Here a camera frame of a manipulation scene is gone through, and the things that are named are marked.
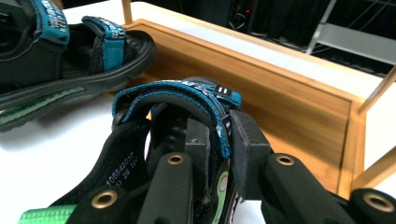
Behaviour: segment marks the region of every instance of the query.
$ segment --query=black rubber sole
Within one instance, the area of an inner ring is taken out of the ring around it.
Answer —
[[[0,132],[20,127],[70,99],[104,91],[116,91],[131,78],[139,77],[156,56],[153,39],[137,32],[146,41],[136,57],[124,66],[103,74],[60,79],[5,93],[0,96]]]

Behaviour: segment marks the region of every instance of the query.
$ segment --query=wooden board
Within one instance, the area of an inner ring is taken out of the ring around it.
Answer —
[[[363,171],[363,99],[149,21],[125,28],[149,33],[158,51],[132,85],[201,76],[239,91],[275,152],[299,158],[327,190],[348,197],[352,179]]]

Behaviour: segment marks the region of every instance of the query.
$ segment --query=white table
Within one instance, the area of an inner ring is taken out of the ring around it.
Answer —
[[[368,97],[380,82],[378,77],[333,63],[312,63],[276,47],[264,48],[249,37],[223,33],[212,24],[145,3],[132,3],[132,12],[134,20],[159,23],[362,97]],[[69,23],[90,15],[123,24],[120,0],[71,8],[64,13]],[[396,120],[389,120],[396,114],[395,99],[393,85],[367,115],[365,167],[396,145]],[[0,133],[0,223],[16,223],[23,211],[47,207],[85,177],[111,133],[111,104],[105,95],[79,98],[20,128]],[[377,189],[396,197],[395,186],[393,175]],[[264,223],[260,202],[240,204],[234,223]]]

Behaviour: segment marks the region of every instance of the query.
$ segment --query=footwear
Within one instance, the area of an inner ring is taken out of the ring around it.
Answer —
[[[153,39],[112,21],[68,25],[50,0],[0,0],[0,132],[69,99],[118,90],[155,58]]]
[[[91,172],[20,223],[230,223],[239,198],[229,113],[240,105],[239,93],[200,77],[120,91]]]

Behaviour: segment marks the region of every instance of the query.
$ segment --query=green textured object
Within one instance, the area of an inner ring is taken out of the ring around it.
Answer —
[[[71,204],[28,210],[21,215],[18,224],[64,224],[76,207]]]

